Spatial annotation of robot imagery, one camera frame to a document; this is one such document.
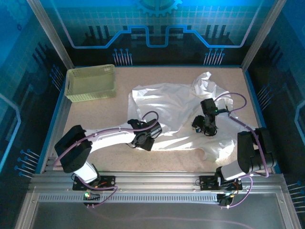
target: beige tabletop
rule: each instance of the beige tabletop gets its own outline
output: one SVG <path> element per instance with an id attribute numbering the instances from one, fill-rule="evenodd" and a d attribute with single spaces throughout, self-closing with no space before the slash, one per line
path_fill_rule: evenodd
<path id="1" fill-rule="evenodd" d="M 116 68 L 117 96 L 88 102 L 72 103 L 64 134 L 74 125 L 84 129 L 103 129 L 127 122 L 128 94 L 138 85 L 157 83 L 191 84 L 201 73 L 209 71 L 210 80 L 220 87 L 243 94 L 248 104 L 236 114 L 240 120 L 257 126 L 249 92 L 242 70 L 239 68 L 204 67 L 126 67 Z M 243 105 L 243 99 L 232 96 L 234 108 Z M 143 151 L 131 149 L 125 144 L 94 151 L 89 162 L 99 171 L 187 171 L 214 172 L 219 166 L 236 160 L 236 147 L 232 154 L 217 162 L 204 161 L 204 151 Z"/>

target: white cloth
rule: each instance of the white cloth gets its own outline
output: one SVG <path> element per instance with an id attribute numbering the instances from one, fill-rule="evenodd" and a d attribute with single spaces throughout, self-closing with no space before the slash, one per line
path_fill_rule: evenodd
<path id="1" fill-rule="evenodd" d="M 217 98 L 228 91 L 209 80 L 211 74 L 203 73 L 193 84 L 161 83 L 150 86 L 137 86 L 129 94 L 128 119 L 143 115 L 151 110 L 159 114 L 162 134 L 156 138 L 152 150 L 191 150 L 200 148 L 208 160 L 228 157 L 236 144 L 237 133 L 245 130 L 228 118 L 227 113 L 216 116 L 217 134 L 207 137 L 192 129 L 192 122 L 203 115 L 200 102 Z M 233 109 L 233 100 L 225 95 L 215 102 L 219 109 Z M 155 118 L 149 114 L 146 120 Z"/>

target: gear graphic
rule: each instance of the gear graphic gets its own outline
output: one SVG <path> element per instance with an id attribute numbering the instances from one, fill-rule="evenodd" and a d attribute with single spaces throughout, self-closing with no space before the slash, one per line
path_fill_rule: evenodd
<path id="1" fill-rule="evenodd" d="M 149 16 L 160 15 L 165 16 L 166 13 L 172 13 L 172 10 L 176 10 L 177 5 L 181 4 L 181 0 L 134 0 L 138 10 L 142 10 L 143 13 L 148 13 Z"/>
<path id="2" fill-rule="evenodd" d="M 11 17 L 19 24 L 22 24 L 28 15 L 26 0 L 0 0 L 0 5 L 6 6 Z"/>

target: light green basket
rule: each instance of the light green basket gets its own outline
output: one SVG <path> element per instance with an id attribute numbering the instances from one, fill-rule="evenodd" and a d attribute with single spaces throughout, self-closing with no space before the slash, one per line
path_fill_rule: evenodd
<path id="1" fill-rule="evenodd" d="M 73 103 L 115 97 L 114 65 L 68 70 L 65 96 Z"/>

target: plastic basket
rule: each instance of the plastic basket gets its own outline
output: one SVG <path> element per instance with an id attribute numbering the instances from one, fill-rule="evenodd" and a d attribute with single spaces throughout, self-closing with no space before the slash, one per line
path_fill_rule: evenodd
<path id="1" fill-rule="evenodd" d="M 68 70 L 65 96 L 73 103 L 115 97 L 114 65 Z"/>

